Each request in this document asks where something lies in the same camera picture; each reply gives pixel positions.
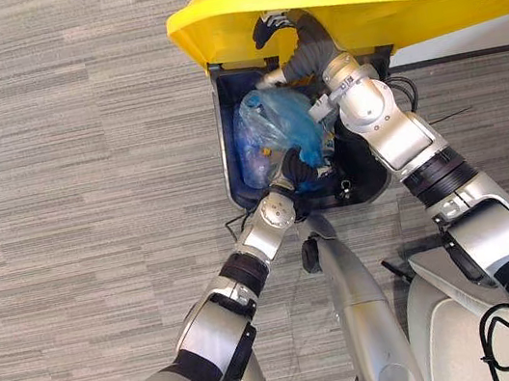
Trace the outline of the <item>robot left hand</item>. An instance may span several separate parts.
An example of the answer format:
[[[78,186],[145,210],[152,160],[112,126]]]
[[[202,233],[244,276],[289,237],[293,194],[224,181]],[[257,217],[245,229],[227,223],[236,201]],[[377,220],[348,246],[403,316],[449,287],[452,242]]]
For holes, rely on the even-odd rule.
[[[269,190],[302,193],[321,188],[335,172],[331,165],[311,166],[301,159],[299,148],[275,150],[269,156]]]

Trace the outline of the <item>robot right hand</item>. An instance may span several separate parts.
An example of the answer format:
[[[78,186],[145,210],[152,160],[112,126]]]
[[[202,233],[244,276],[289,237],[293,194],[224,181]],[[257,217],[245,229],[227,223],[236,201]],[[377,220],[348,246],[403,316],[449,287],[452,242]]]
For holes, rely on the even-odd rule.
[[[329,63],[341,54],[332,36],[312,14],[302,9],[263,13],[253,30],[254,46],[262,49],[279,30],[292,28],[297,33],[297,45],[290,59],[257,83],[259,90],[298,81],[311,75],[321,75]]]

